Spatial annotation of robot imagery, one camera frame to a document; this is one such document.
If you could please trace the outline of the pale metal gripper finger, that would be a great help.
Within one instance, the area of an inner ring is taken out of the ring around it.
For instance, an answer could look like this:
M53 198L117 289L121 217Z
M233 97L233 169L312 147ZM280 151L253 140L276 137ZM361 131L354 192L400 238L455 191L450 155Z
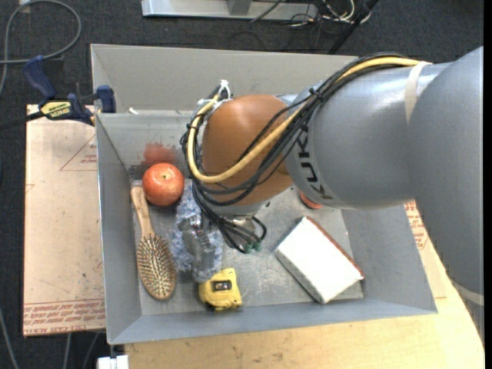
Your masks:
M216 244L211 232L203 234L199 241L199 265L198 270L202 273L210 272L215 266Z
M199 238L201 237L201 224L196 217L187 217L178 223L178 230L184 242L186 251L197 257L199 252Z

